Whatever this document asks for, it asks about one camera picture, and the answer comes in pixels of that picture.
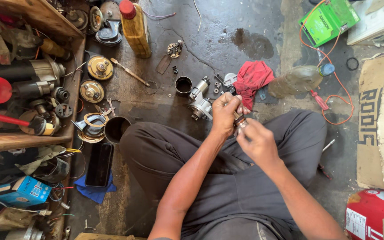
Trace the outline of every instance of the green battery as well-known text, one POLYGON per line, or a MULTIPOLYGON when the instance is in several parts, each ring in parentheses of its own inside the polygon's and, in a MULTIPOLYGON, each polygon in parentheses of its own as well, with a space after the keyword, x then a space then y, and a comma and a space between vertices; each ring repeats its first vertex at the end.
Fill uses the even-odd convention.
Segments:
MULTIPOLYGON (((308 15, 298 21, 300 26, 308 15)), ((349 0, 327 0, 312 12, 303 26, 303 32, 312 46, 319 47, 336 38, 339 31, 343 33, 359 21, 349 0)))

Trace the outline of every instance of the blue bottle cap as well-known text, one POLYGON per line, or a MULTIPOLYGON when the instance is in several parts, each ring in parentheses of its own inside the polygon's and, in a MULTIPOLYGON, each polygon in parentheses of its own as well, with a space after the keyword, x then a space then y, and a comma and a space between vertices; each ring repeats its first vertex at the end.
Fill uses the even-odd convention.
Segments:
POLYGON ((328 76, 334 72, 334 65, 331 63, 324 64, 320 67, 321 76, 328 76))

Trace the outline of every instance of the dark gray pants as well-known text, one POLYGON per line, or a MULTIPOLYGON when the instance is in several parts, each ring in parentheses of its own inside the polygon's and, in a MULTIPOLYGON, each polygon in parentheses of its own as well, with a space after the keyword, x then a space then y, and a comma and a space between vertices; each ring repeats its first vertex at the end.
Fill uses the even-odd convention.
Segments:
MULTIPOLYGON (((274 133, 278 154, 306 188, 316 174, 326 138, 321 114, 294 109, 263 125, 274 133)), ((175 173, 202 144, 176 129, 157 123, 136 123, 121 138, 121 154, 148 197, 158 203, 175 173)), ((232 214, 263 214, 295 223, 275 184, 228 139, 202 183, 183 227, 232 214)))

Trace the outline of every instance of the hand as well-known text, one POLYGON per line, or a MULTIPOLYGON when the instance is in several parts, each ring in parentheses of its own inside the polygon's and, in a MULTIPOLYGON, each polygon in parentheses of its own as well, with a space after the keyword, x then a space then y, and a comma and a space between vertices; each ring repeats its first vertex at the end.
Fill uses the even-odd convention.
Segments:
POLYGON ((247 118, 247 122, 248 125, 245 128, 239 129, 236 141, 245 154, 269 175, 273 170, 276 171, 276 167, 280 164, 284 164, 278 156, 274 134, 254 119, 247 118))
POLYGON ((245 108, 241 101, 242 96, 232 96, 230 92, 226 92, 213 102, 212 132, 223 134, 226 138, 233 134, 233 121, 235 119, 233 112, 250 113, 250 110, 245 108))

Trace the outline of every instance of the red bottle cap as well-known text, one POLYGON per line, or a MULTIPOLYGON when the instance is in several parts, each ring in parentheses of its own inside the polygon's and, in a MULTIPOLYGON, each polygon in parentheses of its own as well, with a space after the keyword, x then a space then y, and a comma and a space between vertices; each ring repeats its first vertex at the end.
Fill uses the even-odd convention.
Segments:
POLYGON ((129 0, 122 0, 120 12, 125 19, 133 19, 136 16, 136 8, 129 0))

